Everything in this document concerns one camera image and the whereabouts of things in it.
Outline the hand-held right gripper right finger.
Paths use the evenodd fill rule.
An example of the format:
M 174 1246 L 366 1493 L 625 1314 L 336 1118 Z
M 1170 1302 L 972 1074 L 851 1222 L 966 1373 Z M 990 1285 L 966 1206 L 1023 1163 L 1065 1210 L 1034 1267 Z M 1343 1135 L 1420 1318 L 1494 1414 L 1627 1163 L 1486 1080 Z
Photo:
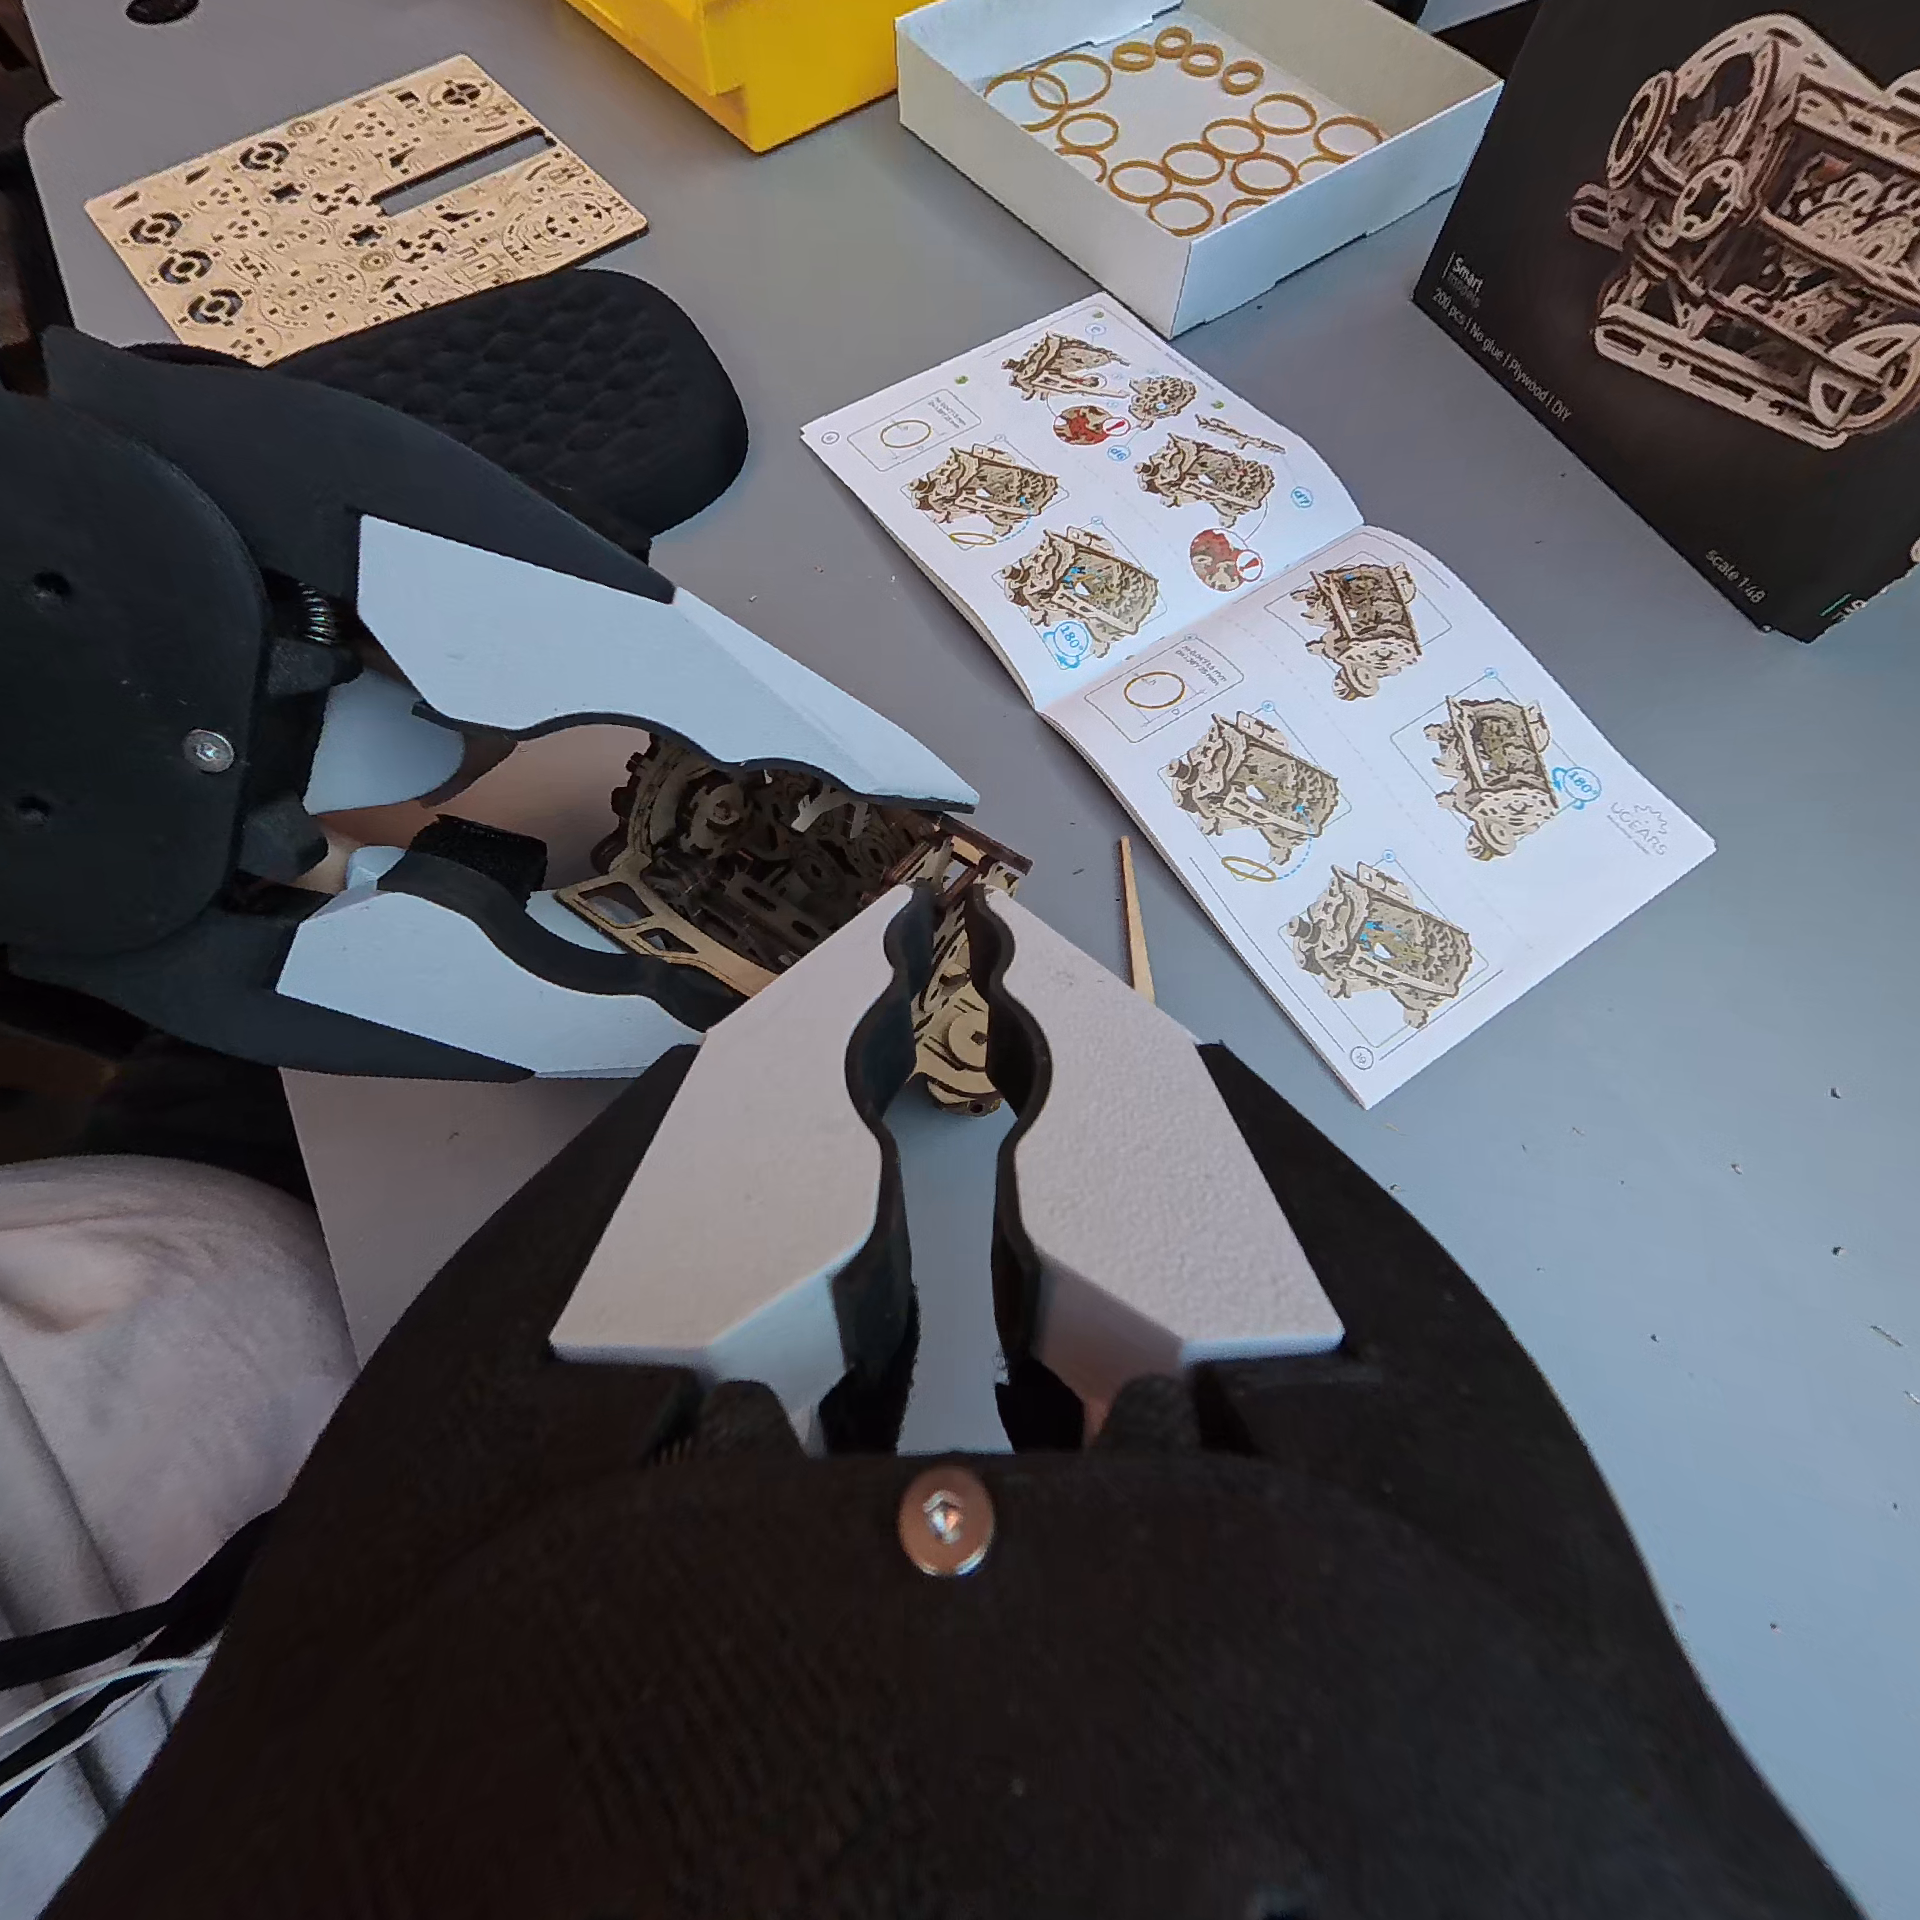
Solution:
M 999 888 L 968 897 L 995 1152 L 992 1302 L 1015 1449 L 1076 1449 L 1134 1377 L 1340 1348 L 1205 1045 Z

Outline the black model kit box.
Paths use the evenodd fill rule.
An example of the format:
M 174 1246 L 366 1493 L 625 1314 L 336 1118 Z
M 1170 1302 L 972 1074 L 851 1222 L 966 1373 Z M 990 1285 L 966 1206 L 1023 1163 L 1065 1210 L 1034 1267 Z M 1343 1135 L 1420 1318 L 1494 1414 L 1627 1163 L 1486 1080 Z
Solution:
M 1826 638 L 1915 565 L 1915 4 L 1538 4 L 1413 300 Z

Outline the plywood parts sheet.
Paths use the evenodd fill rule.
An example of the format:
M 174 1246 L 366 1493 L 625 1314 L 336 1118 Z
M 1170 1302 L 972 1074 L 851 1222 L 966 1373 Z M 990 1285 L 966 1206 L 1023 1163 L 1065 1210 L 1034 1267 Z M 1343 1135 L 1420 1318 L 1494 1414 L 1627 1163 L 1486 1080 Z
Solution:
M 466 55 L 94 196 L 86 219 L 178 344 L 252 367 L 650 228 Z

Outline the person's light grey sweater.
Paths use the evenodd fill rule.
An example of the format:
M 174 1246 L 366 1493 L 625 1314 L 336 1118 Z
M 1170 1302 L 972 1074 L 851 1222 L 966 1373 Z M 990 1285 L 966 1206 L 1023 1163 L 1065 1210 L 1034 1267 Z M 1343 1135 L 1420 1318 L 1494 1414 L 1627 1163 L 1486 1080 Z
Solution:
M 173 1599 L 354 1377 L 315 1210 L 158 1157 L 4 1169 L 4 1639 Z

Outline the yellow stacked plastic bins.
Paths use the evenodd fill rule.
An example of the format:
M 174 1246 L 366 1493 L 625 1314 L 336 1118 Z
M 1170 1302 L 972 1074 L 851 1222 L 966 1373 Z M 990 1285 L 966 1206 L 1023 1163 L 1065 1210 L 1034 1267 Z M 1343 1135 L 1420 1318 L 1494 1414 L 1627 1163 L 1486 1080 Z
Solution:
M 917 4 L 572 4 L 729 130 L 770 154 L 896 89 L 896 18 Z

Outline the wooden mechanical model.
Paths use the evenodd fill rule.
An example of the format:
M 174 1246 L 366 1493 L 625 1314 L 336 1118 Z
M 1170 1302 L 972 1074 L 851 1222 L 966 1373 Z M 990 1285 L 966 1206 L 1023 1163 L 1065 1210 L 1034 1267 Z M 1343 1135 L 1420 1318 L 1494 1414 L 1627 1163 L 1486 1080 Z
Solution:
M 1019 888 L 1027 854 L 980 827 L 856 797 L 807 770 L 737 770 L 654 736 L 612 794 L 592 877 L 555 897 L 618 945 L 754 996 L 899 883 L 934 893 L 930 977 L 911 1001 L 917 1078 L 947 1111 L 999 1108 L 963 893 Z

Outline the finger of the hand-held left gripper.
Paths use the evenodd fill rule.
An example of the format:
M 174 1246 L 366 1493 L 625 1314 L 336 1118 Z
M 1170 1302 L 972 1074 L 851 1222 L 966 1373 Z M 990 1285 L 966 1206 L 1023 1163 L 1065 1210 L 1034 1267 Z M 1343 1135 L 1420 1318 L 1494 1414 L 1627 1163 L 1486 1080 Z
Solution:
M 726 769 L 800 769 L 847 794 L 968 809 L 976 794 L 911 733 L 717 613 L 656 603 L 379 514 L 359 524 L 359 617 L 417 691 L 338 683 L 308 813 L 407 802 L 463 769 L 463 733 L 572 727 L 669 733 Z
M 450 906 L 383 888 L 397 849 L 354 849 L 343 888 L 300 919 L 280 996 L 485 1054 L 534 1078 L 639 1078 L 700 1029 L 640 994 L 555 977 L 546 945 L 513 957 Z

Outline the white instruction booklet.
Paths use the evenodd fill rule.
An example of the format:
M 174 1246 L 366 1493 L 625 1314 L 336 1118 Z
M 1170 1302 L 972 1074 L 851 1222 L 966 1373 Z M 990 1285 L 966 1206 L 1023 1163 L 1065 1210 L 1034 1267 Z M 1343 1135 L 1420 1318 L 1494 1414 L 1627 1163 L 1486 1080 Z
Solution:
M 1715 854 L 1440 556 L 1116 297 L 800 440 L 1363 1108 Z

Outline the black textured wrist rest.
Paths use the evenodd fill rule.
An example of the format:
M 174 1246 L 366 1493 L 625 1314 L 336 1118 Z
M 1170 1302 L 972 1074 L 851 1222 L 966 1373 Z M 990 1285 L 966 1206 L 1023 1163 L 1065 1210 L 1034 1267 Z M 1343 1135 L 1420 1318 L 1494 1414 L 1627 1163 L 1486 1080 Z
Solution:
M 687 313 L 561 271 L 256 372 L 189 346 L 58 350 L 58 396 L 178 465 L 248 547 L 352 587 L 373 518 L 672 599 L 659 529 L 710 506 L 748 420 Z

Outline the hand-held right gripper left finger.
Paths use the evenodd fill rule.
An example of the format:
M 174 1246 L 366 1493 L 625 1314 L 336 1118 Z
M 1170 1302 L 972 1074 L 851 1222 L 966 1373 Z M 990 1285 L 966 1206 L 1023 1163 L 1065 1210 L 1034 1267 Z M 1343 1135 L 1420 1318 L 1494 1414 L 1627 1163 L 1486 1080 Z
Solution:
M 759 1381 L 827 1449 L 896 1449 L 917 1367 L 899 1152 L 930 888 L 893 884 L 707 1029 L 548 1348 Z

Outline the white cardboard box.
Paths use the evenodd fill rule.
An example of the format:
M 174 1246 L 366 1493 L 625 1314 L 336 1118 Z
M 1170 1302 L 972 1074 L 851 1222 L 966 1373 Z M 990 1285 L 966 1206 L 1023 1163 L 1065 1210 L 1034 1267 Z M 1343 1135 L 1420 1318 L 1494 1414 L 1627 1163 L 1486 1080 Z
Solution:
M 1102 196 L 980 97 L 992 73 L 1134 36 L 1176 9 L 1370 115 L 1385 141 L 1188 241 Z M 1496 73 L 1380 4 L 927 4 L 899 17 L 896 51 L 899 125 L 1168 340 L 1453 188 L 1500 99 Z

